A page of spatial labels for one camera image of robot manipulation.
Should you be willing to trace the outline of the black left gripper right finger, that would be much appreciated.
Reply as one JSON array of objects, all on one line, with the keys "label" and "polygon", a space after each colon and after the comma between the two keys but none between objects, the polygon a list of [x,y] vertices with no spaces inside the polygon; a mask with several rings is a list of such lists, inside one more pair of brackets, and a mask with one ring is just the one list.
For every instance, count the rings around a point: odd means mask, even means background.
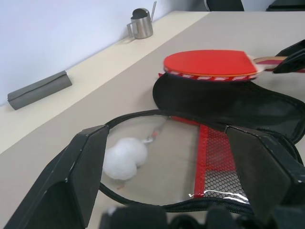
[{"label": "black left gripper right finger", "polygon": [[227,126],[231,151],[242,188],[256,215],[277,206],[305,205],[305,166],[271,134]]}]

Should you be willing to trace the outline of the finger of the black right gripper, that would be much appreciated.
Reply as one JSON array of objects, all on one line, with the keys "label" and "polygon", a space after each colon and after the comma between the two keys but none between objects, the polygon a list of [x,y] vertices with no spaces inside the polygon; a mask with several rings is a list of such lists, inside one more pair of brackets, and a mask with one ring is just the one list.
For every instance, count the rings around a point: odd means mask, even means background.
[{"label": "finger of the black right gripper", "polygon": [[305,73],[305,53],[288,56],[273,69],[273,73]]},{"label": "finger of the black right gripper", "polygon": [[281,50],[277,56],[284,57],[282,62],[305,62],[305,39]]}]

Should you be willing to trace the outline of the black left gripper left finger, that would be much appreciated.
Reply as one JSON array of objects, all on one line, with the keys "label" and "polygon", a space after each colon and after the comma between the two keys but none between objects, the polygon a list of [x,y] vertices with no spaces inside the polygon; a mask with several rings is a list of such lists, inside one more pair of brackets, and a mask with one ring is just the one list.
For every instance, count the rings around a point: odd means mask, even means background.
[{"label": "black left gripper left finger", "polygon": [[84,129],[44,168],[3,229],[86,229],[109,127]]}]

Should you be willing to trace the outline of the red table tennis paddle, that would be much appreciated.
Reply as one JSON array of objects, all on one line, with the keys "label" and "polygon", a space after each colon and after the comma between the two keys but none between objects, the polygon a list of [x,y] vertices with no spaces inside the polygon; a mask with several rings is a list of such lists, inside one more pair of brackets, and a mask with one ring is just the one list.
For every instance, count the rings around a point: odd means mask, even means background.
[{"label": "red table tennis paddle", "polygon": [[253,58],[237,50],[194,50],[165,57],[163,68],[168,74],[199,81],[250,81],[261,72],[274,69],[286,58]]}]

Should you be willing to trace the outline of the black and red paddle case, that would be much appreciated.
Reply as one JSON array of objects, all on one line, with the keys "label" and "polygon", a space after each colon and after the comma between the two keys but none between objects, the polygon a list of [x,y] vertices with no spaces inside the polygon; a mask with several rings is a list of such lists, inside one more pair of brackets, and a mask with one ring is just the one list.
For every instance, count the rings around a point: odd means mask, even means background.
[{"label": "black and red paddle case", "polygon": [[227,126],[271,134],[303,164],[295,145],[305,136],[305,103],[250,81],[214,83],[161,74],[153,87],[157,109],[119,116],[109,128],[132,118],[169,115],[200,128],[194,198],[165,205],[168,213],[223,206],[236,214],[255,214],[238,177]]}]

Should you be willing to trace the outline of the dark background object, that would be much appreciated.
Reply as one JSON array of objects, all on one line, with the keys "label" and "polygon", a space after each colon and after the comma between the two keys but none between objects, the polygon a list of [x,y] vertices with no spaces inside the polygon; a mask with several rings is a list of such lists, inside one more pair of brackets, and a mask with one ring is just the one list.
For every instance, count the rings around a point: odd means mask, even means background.
[{"label": "dark background object", "polygon": [[305,0],[275,0],[266,11],[305,11]]}]

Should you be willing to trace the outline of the black office chair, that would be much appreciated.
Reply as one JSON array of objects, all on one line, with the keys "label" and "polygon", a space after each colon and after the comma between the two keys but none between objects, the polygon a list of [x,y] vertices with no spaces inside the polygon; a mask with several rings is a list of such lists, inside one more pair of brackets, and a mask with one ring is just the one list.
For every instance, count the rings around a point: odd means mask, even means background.
[{"label": "black office chair", "polygon": [[244,11],[241,0],[206,0],[209,11]]}]

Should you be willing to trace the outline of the grey fabric pouch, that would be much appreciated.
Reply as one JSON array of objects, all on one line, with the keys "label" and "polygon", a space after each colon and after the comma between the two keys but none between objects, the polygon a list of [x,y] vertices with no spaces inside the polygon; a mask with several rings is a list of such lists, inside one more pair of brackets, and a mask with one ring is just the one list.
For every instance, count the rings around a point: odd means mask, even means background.
[{"label": "grey fabric pouch", "polygon": [[14,110],[18,110],[70,86],[71,80],[62,71],[9,93],[7,100]]}]

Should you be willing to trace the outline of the stainless steel watering can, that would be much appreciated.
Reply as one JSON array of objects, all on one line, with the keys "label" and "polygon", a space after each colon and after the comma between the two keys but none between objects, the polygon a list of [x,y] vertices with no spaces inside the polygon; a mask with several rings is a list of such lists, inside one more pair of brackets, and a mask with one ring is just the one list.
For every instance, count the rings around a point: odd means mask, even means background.
[{"label": "stainless steel watering can", "polygon": [[128,36],[131,40],[146,39],[153,35],[153,16],[157,1],[153,3],[152,12],[145,8],[137,8],[132,12],[131,22],[127,24]]}]

